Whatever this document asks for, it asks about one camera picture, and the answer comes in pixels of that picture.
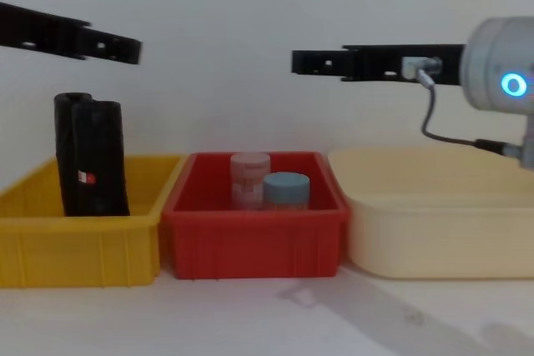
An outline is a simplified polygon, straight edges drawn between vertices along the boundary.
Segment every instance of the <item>white table surface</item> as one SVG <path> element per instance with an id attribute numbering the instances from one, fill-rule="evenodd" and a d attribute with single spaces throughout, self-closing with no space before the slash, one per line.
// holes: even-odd
<path id="1" fill-rule="evenodd" d="M 336 278 L 0 291 L 6 356 L 532 356 L 534 281 Z"/>

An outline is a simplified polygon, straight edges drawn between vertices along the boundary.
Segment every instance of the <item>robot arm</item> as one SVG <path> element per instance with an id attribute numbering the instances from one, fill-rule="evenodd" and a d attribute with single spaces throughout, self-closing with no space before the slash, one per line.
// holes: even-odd
<path id="1" fill-rule="evenodd" d="M 345 46 L 342 51 L 294 51 L 293 73 L 341 76 L 343 81 L 421 83 L 431 92 L 421 131 L 429 138 L 519 158 L 534 169 L 534 18 L 491 18 L 467 45 Z M 429 133 L 436 84 L 461 85 L 479 110 L 527 116 L 522 147 Z"/>
<path id="2" fill-rule="evenodd" d="M 139 64 L 141 42 L 88 29 L 90 23 L 0 3 L 0 46 L 84 60 Z"/>

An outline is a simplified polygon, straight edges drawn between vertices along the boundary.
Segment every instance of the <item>white wall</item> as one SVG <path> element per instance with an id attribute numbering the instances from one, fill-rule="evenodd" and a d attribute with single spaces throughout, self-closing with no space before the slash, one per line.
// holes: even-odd
<path id="1" fill-rule="evenodd" d="M 463 43 L 483 19 L 531 0 L 2 0 L 144 41 L 142 64 L 0 48 L 0 186 L 52 156 L 53 95 L 123 104 L 128 152 L 317 149 L 422 143 L 416 85 L 290 74 L 293 49 Z M 440 88 L 437 132 L 517 141 L 523 119 L 471 110 Z"/>

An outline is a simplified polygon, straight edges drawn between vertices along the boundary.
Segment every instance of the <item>black pouch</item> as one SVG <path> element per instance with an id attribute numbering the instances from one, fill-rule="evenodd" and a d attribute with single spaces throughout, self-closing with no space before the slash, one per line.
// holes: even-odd
<path id="1" fill-rule="evenodd" d="M 56 126 L 56 159 L 59 185 L 65 216 L 80 216 L 78 212 L 78 168 L 75 162 L 73 136 L 73 107 L 91 102 L 88 93 L 60 93 L 53 99 Z"/>
<path id="2" fill-rule="evenodd" d="M 84 216 L 129 216 L 120 103 L 73 108 L 78 166 L 78 211 Z"/>

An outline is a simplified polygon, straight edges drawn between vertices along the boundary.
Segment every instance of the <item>cream plastic bin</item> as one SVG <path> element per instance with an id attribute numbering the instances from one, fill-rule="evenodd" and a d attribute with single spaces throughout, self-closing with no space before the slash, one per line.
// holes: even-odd
<path id="1" fill-rule="evenodd" d="M 461 146 L 336 151 L 349 257 L 388 278 L 533 278 L 534 172 Z"/>

